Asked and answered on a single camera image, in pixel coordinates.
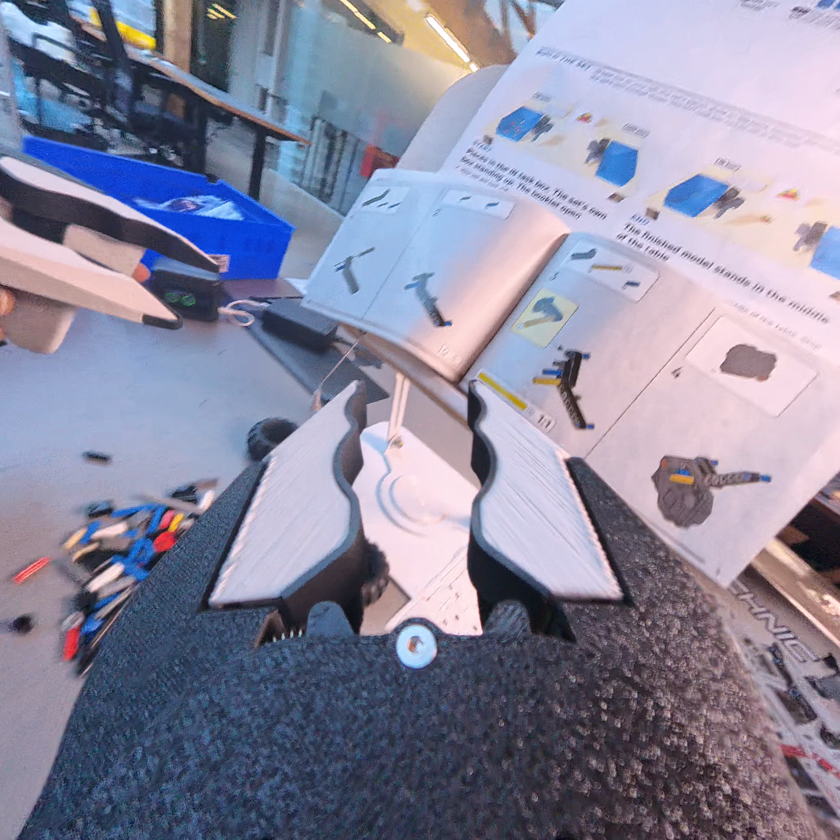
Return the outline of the toy truck box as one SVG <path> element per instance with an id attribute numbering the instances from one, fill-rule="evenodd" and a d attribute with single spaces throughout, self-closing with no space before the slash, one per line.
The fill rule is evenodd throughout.
<path id="1" fill-rule="evenodd" d="M 729 585 L 726 604 L 789 770 L 838 837 L 838 588 L 775 539 Z"/>

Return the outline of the instruction booklet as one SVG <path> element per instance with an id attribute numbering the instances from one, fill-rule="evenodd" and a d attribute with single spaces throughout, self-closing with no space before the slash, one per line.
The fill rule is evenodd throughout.
<path id="1" fill-rule="evenodd" d="M 836 367 L 523 197 L 378 171 L 304 302 L 485 386 L 722 585 L 838 474 Z"/>

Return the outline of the black toy tyre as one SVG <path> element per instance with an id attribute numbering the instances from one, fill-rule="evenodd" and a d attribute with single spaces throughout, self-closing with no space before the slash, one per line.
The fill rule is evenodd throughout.
<path id="1" fill-rule="evenodd" d="M 268 417 L 258 421 L 246 436 L 249 459 L 255 463 L 260 462 L 298 428 L 298 423 L 283 417 Z"/>

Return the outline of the pile of small building bricks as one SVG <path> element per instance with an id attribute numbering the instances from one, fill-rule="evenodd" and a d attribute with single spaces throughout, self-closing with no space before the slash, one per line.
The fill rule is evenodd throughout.
<path id="1" fill-rule="evenodd" d="M 4 578 L 13 587 L 53 569 L 73 585 L 59 625 L 60 660 L 78 676 L 90 670 L 104 640 L 142 583 L 212 506 L 217 478 L 198 479 L 161 495 L 141 494 L 129 505 L 88 503 L 85 521 L 59 546 Z"/>

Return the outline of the wooden background table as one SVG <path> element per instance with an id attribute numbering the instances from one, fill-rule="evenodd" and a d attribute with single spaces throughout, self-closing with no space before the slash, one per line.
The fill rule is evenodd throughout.
<path id="1" fill-rule="evenodd" d="M 180 70 L 155 53 L 138 51 L 123 42 L 116 27 L 97 28 L 72 18 L 82 40 L 98 49 L 104 60 L 108 110 L 120 116 L 126 130 L 153 147 L 173 146 L 185 168 L 206 172 L 208 122 L 247 125 L 254 136 L 248 195 L 260 200 L 268 139 L 294 143 L 302 149 L 310 140 L 298 136 L 252 108 L 237 104 L 227 93 Z"/>

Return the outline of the grey desk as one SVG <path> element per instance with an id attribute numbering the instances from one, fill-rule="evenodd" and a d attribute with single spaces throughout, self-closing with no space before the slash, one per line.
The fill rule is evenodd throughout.
<path id="1" fill-rule="evenodd" d="M 226 320 L 170 331 L 82 311 L 58 351 L 2 348 L 1 832 L 46 780 L 81 681 L 60 660 L 79 573 L 57 565 L 84 507 L 225 487 L 248 430 L 301 423 L 312 391 Z"/>

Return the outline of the black device with green display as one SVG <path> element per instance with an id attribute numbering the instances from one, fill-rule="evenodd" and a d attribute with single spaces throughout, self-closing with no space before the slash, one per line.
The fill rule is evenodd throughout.
<path id="1" fill-rule="evenodd" d="M 219 320 L 224 282 L 218 274 L 181 262 L 160 258 L 151 269 L 147 288 L 184 319 Z"/>

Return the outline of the white book stand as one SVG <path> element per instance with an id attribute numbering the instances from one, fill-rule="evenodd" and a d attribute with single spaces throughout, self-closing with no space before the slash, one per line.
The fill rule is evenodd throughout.
<path id="1" fill-rule="evenodd" d="M 422 619 L 413 616 L 420 594 L 467 547 L 475 481 L 428 446 L 442 443 L 469 464 L 466 397 L 383 339 L 349 325 L 341 332 L 394 379 L 388 421 L 362 433 L 364 467 L 353 485 L 367 539 L 390 565 L 381 598 L 364 609 L 361 633 L 384 635 Z"/>

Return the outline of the blue plastic bin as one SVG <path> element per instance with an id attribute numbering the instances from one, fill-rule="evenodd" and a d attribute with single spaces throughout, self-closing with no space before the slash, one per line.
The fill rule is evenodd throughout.
<path id="1" fill-rule="evenodd" d="M 24 152 L 190 240 L 216 260 L 225 280 L 280 272 L 294 226 L 226 182 L 32 135 Z"/>

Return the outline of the black power adapter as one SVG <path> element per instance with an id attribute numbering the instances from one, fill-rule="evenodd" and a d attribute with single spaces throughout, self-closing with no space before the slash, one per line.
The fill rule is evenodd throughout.
<path id="1" fill-rule="evenodd" d="M 269 335 L 315 353 L 330 349 L 338 337 L 338 323 L 303 307 L 295 298 L 269 301 L 260 320 Z"/>

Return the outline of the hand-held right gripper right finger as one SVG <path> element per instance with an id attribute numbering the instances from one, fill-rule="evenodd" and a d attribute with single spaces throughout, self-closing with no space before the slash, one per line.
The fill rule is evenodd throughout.
<path id="1" fill-rule="evenodd" d="M 467 570 L 483 634 L 492 615 L 520 609 L 531 633 L 574 637 L 564 604 L 626 605 L 562 447 L 482 381 L 468 393 L 470 465 L 479 480 Z"/>

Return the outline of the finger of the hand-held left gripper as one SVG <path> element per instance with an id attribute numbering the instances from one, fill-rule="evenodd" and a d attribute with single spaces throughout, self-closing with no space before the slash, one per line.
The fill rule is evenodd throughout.
<path id="1" fill-rule="evenodd" d="M 2 198 L 15 211 L 51 223 L 77 225 L 200 270 L 217 262 L 180 234 L 65 173 L 11 155 L 1 160 Z"/>
<path id="2" fill-rule="evenodd" d="M 160 329 L 178 330 L 183 325 L 180 316 L 131 276 L 5 220 L 1 224 L 1 285 Z"/>

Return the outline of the white printed task sheet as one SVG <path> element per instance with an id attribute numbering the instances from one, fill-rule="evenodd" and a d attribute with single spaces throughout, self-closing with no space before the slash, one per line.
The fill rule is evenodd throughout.
<path id="1" fill-rule="evenodd" d="M 838 340 L 838 2 L 564 2 L 444 168 Z"/>

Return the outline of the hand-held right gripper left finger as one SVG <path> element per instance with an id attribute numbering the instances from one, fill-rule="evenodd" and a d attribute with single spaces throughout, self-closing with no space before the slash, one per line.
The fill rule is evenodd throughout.
<path id="1" fill-rule="evenodd" d="M 361 609 L 369 576 L 361 504 L 366 389 L 352 381 L 263 459 L 207 594 L 213 611 L 267 606 L 289 627 L 335 602 Z"/>

